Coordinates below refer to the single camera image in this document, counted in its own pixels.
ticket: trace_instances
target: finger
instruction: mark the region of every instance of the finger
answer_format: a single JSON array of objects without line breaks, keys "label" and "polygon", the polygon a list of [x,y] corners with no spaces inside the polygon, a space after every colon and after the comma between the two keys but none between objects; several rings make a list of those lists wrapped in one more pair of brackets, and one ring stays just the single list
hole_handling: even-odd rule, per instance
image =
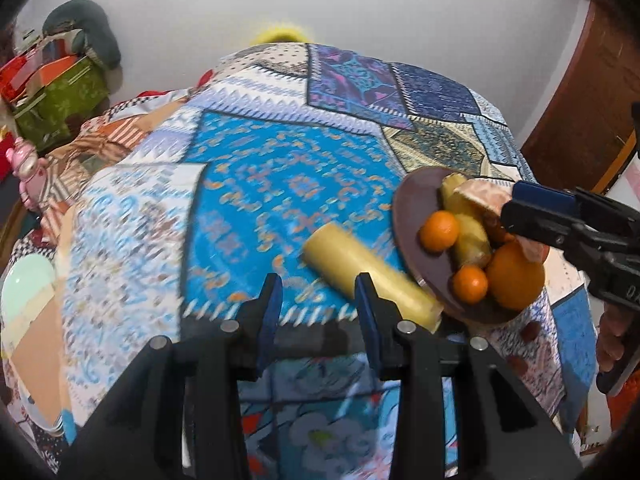
[{"label": "finger", "polygon": [[614,335],[611,330],[611,323],[609,321],[609,317],[607,317],[607,313],[603,312],[602,316],[600,316],[600,322],[598,323],[598,334],[609,334]]},{"label": "finger", "polygon": [[614,361],[622,359],[622,356],[625,354],[625,347],[620,342],[620,339],[613,334],[602,333],[601,331],[598,336],[598,342]]},{"label": "finger", "polygon": [[634,318],[634,313],[628,308],[621,308],[607,303],[604,307],[602,317],[606,320],[606,324],[609,326],[611,333],[620,337],[629,329]]},{"label": "finger", "polygon": [[596,343],[596,359],[598,364],[600,365],[601,372],[610,372],[613,370],[613,365],[615,361],[611,358],[609,354],[607,354],[600,344],[600,341]]}]

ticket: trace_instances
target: orange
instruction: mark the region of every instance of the orange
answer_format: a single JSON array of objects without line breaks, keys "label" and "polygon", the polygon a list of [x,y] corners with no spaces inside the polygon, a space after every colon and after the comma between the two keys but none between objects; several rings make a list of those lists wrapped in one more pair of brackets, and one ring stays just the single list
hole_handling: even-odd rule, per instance
[{"label": "orange", "polygon": [[517,241],[498,248],[486,268],[489,291],[501,306],[524,310],[545,286],[545,267],[526,259]]},{"label": "orange", "polygon": [[420,228],[422,246],[431,253],[440,253],[449,249],[460,234],[460,225],[449,211],[436,211]]},{"label": "orange", "polygon": [[453,275],[453,293],[463,303],[475,304],[486,296],[489,282],[484,270],[475,265],[463,265]]}]

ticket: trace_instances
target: metal screw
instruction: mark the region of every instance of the metal screw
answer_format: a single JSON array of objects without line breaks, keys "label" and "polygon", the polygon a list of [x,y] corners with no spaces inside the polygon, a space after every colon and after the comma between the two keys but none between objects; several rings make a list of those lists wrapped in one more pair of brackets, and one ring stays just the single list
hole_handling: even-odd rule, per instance
[{"label": "metal screw", "polygon": [[396,328],[403,334],[412,334],[415,332],[415,323],[413,321],[403,319],[396,325]]},{"label": "metal screw", "polygon": [[240,323],[238,323],[235,319],[225,319],[220,324],[220,330],[222,330],[222,332],[227,332],[228,334],[235,332],[239,328]]},{"label": "metal screw", "polygon": [[489,343],[487,342],[487,340],[484,337],[480,337],[479,335],[472,337],[471,341],[469,341],[469,344],[472,346],[472,348],[475,348],[479,351],[489,348]]},{"label": "metal screw", "polygon": [[151,341],[149,341],[149,346],[151,346],[151,348],[153,348],[154,350],[159,350],[166,346],[166,342],[167,338],[165,336],[156,335],[151,338]]}]

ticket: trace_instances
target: patchwork tablecloth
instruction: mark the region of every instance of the patchwork tablecloth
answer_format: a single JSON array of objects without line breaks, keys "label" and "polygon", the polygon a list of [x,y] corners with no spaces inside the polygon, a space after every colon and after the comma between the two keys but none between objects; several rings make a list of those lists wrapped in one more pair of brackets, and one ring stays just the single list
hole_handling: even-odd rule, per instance
[{"label": "patchwork tablecloth", "polygon": [[[375,379],[354,306],[299,256],[335,221],[401,269],[390,204],[423,166],[533,180],[500,112],[439,74],[314,44],[224,59],[81,197],[62,308],[76,424],[149,337],[187,338],[232,318],[277,272],[278,361],[240,391],[254,476],[386,478],[399,384]],[[555,252],[547,275],[526,313],[487,337],[526,359],[525,384],[570,426],[593,379],[594,331],[581,275]],[[529,319],[542,334],[527,345],[519,330]],[[448,381],[444,391],[454,466]]]}]

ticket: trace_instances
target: fruit plate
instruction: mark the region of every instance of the fruit plate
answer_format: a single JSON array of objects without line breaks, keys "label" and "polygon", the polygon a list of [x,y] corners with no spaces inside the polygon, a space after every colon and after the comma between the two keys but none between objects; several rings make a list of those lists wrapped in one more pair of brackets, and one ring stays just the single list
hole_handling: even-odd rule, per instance
[{"label": "fruit plate", "polygon": [[420,168],[404,178],[394,194],[392,207],[396,245],[418,285],[433,291],[446,314],[470,326],[504,325],[515,319],[519,312],[501,307],[490,296],[473,305],[459,301],[450,288],[450,279],[458,270],[453,255],[450,251],[430,254],[418,240],[418,231],[424,221],[442,209],[440,184],[451,173],[458,172],[449,168]]}]

